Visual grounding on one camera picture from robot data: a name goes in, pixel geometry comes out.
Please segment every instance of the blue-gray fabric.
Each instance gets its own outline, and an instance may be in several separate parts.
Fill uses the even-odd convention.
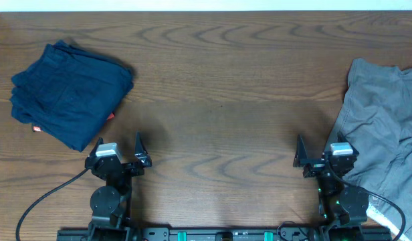
[[[12,77],[11,115],[83,151],[133,88],[132,79],[114,60],[58,41]]]
[[[348,87],[326,149],[338,131],[346,136],[360,155],[344,179],[395,202],[406,215],[405,235],[412,240],[412,69],[356,59]],[[401,226],[389,204],[372,197],[370,204]]]

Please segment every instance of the white wall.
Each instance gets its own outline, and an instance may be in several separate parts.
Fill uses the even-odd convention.
[[[0,11],[412,10],[412,0],[0,0]]]

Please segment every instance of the wood plank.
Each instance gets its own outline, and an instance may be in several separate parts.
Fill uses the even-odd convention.
[[[319,154],[354,58],[412,66],[412,12],[0,13],[0,240],[14,240],[25,209],[92,148],[71,151],[10,115],[12,75],[58,39],[136,68],[98,136],[130,159],[141,131],[154,165],[133,183],[143,226],[317,221],[316,182],[292,168],[296,135]],[[87,173],[48,197],[22,240],[87,226],[101,185]]]

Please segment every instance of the folded blue cloth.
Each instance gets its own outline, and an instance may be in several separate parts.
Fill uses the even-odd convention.
[[[12,77],[11,115],[83,151],[133,88],[132,79],[114,60],[58,41]]]

